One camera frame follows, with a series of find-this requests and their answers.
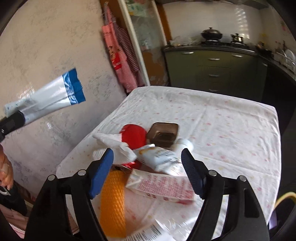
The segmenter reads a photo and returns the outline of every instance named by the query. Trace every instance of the brown plastic container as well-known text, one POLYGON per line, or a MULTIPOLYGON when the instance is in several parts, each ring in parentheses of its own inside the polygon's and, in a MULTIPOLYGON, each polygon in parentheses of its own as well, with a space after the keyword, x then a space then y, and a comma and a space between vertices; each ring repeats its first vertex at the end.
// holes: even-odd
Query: brown plastic container
POLYGON ((179 125, 176 123, 156 122, 146 135, 147 143, 169 148, 174 144, 178 135, 179 125))

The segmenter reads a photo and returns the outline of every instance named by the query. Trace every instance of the white floral tablecloth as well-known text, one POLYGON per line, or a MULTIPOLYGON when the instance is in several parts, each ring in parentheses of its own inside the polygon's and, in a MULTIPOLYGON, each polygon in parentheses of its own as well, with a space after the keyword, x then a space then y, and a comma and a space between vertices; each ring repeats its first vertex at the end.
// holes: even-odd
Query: white floral tablecloth
MULTIPOLYGON (((266 221, 269 220, 281 176, 278 118, 274 107, 250 100, 173 87, 137 88, 69 153, 58 166, 57 176, 67 177, 88 167, 93 151, 98 149, 93 133, 117 134, 129 123, 149 130, 154 122, 177 123, 178 138, 193 143, 194 158, 203 161, 208 169, 230 178, 245 175, 266 221)), ((227 198, 223 198, 213 237, 221 233, 227 198)), ((99 215, 99 196, 92 204, 99 215)), ((73 215, 70 202, 68 206, 73 215)), ((149 224, 154 218, 180 223, 196 220, 201 206, 201 199, 193 205, 182 205, 139 196, 126 189, 127 232, 149 224)))

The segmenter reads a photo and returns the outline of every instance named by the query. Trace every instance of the white and blue wrapper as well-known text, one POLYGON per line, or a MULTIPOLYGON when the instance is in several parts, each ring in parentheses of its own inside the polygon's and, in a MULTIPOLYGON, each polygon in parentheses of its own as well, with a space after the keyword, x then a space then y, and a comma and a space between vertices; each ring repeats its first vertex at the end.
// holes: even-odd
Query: white and blue wrapper
POLYGON ((76 69, 43 86, 29 97, 4 106, 6 117, 16 111, 24 114, 25 125, 64 107, 85 101, 76 69))

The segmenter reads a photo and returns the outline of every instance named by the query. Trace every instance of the silver screw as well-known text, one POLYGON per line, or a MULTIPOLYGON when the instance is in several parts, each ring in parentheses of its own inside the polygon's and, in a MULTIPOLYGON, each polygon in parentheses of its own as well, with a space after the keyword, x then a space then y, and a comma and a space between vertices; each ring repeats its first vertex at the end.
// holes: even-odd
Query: silver screw
POLYGON ((247 178, 245 176, 239 176, 239 179, 242 181, 242 182, 245 182, 247 180, 247 178))
POLYGON ((209 175, 212 177, 217 176, 217 172, 214 170, 209 170, 209 175))
POLYGON ((49 181, 53 181, 55 179, 55 175, 50 175, 48 178, 47 178, 49 181))
POLYGON ((83 170, 83 169, 82 169, 82 170, 79 170, 79 171, 78 171, 78 175, 79 175, 79 176, 84 176, 85 174, 86 174, 86 170, 83 170))

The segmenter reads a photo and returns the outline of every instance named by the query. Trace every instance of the barcode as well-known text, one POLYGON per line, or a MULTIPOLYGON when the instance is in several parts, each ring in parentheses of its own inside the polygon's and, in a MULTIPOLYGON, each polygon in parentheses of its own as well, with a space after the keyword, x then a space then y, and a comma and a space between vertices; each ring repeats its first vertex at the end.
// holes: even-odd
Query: barcode
POLYGON ((148 228, 148 230, 149 230, 149 232, 147 232, 147 229, 146 229, 146 230, 143 230, 139 233, 132 234, 132 235, 126 237, 123 241, 153 241, 162 235, 162 233, 155 227, 154 224, 152 224, 148 228))

